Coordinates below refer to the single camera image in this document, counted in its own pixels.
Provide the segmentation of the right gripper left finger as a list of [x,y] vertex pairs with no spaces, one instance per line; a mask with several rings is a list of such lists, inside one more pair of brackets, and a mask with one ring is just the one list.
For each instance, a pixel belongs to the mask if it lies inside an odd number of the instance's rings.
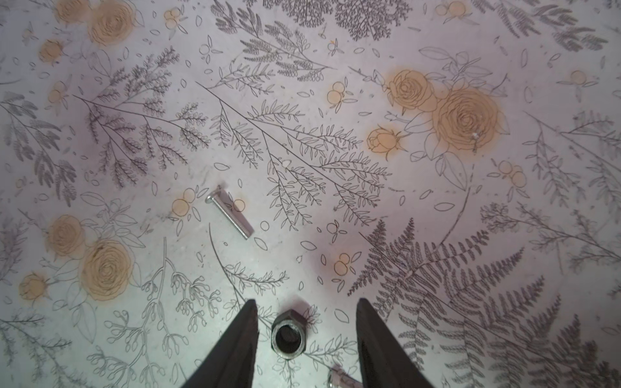
[[183,387],[251,387],[258,338],[258,310],[251,299]]

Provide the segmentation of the black hex nut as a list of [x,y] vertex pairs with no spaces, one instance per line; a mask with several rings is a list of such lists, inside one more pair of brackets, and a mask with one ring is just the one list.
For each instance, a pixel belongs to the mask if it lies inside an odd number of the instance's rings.
[[307,320],[296,310],[280,314],[271,330],[271,347],[279,357],[294,360],[307,346]]

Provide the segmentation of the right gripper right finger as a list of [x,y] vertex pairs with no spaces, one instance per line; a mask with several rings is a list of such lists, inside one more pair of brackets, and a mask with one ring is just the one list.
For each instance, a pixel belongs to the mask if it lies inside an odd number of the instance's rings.
[[432,387],[366,298],[357,303],[356,329],[362,386]]

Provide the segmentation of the silver screw pair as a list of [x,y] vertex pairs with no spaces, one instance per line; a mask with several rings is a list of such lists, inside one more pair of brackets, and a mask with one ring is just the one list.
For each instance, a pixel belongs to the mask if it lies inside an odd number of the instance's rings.
[[340,367],[333,367],[328,372],[327,388],[363,388],[363,384],[349,376]]

